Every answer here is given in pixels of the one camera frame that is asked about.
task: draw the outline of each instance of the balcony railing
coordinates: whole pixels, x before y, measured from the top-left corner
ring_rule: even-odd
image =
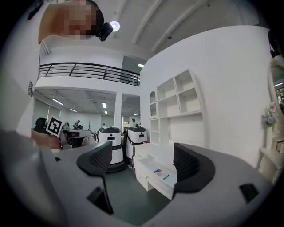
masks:
[[[139,86],[140,74],[112,66],[64,62],[44,64],[39,67],[39,76],[77,76],[103,79]]]

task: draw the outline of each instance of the gray floor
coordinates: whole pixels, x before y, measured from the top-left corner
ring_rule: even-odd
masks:
[[[106,188],[114,217],[136,226],[150,220],[170,202],[155,188],[147,192],[129,168],[106,174]]]

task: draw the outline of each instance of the person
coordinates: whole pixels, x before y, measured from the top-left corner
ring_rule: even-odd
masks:
[[[76,121],[76,122],[74,123],[74,129],[78,128],[80,122],[81,122],[81,121],[78,120],[78,121]]]
[[[136,123],[135,123],[135,119],[134,118],[132,119],[131,127],[136,127]]]
[[[51,137],[53,142],[50,143],[46,135],[31,130],[40,44],[50,35],[82,39],[98,36],[103,25],[103,14],[91,0],[70,0],[60,4],[38,0],[22,15],[0,55],[1,130],[16,131],[31,137],[37,145],[59,149],[56,137]]]

